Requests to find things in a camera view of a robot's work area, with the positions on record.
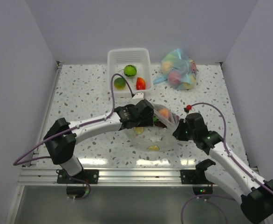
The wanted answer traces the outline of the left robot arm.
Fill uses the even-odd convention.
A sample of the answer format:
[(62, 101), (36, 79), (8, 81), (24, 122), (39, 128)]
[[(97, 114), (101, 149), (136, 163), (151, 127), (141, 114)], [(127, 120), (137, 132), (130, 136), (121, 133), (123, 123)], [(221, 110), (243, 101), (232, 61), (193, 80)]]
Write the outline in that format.
[(113, 107), (109, 113), (92, 119), (67, 122), (61, 118), (45, 135), (44, 144), (53, 164), (61, 166), (73, 183), (80, 183), (84, 179), (84, 171), (79, 159), (74, 156), (76, 144), (103, 133), (152, 126), (153, 116), (153, 105), (143, 99), (136, 105)]

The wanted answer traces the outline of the clear plastic fruit bag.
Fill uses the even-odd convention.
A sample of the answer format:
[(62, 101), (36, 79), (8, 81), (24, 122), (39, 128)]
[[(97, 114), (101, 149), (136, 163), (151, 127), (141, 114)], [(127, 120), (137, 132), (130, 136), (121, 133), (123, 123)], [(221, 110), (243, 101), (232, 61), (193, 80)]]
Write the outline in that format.
[[(144, 127), (144, 132), (137, 135), (134, 128), (125, 130), (124, 133), (131, 143), (143, 151), (149, 151), (147, 148), (157, 145), (159, 151), (168, 151), (177, 147), (177, 140), (172, 135), (176, 130), (180, 117), (164, 105), (153, 104), (154, 107), (154, 126)], [(170, 110), (170, 118), (163, 117), (158, 110), (167, 108)]]

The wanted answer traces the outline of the green striped watermelon toy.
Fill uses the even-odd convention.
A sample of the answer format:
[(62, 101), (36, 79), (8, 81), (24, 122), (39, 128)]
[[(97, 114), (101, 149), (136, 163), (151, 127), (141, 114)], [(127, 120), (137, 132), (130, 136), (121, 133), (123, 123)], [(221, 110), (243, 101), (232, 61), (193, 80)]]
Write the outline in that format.
[(124, 67), (123, 72), (125, 76), (133, 77), (137, 74), (137, 68), (136, 66), (129, 64)]

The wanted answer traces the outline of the red apple slice toy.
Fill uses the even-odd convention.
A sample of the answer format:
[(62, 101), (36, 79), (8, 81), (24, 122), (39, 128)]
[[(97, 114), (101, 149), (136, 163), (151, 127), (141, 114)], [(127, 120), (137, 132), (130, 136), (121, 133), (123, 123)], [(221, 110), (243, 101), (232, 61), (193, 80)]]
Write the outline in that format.
[(136, 89), (137, 90), (145, 90), (146, 89), (146, 82), (143, 78), (138, 77), (136, 79)]

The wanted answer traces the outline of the yellow green mango toy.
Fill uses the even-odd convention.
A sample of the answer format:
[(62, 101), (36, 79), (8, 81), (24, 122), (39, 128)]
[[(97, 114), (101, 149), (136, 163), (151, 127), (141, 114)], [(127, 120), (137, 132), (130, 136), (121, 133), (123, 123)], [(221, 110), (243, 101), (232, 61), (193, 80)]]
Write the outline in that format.
[(118, 90), (124, 89), (126, 86), (126, 81), (124, 78), (119, 77), (114, 80), (114, 87)]

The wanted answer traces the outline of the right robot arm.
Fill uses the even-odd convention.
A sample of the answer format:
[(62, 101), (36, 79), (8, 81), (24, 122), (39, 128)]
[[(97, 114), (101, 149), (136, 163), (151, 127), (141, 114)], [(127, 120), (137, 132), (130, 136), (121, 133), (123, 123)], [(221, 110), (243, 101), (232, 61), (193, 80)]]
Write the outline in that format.
[(245, 217), (259, 224), (273, 214), (273, 180), (267, 181), (246, 165), (216, 131), (209, 131), (199, 113), (181, 119), (173, 133), (180, 141), (193, 141), (208, 156), (195, 166), (193, 183), (218, 185), (236, 202)]

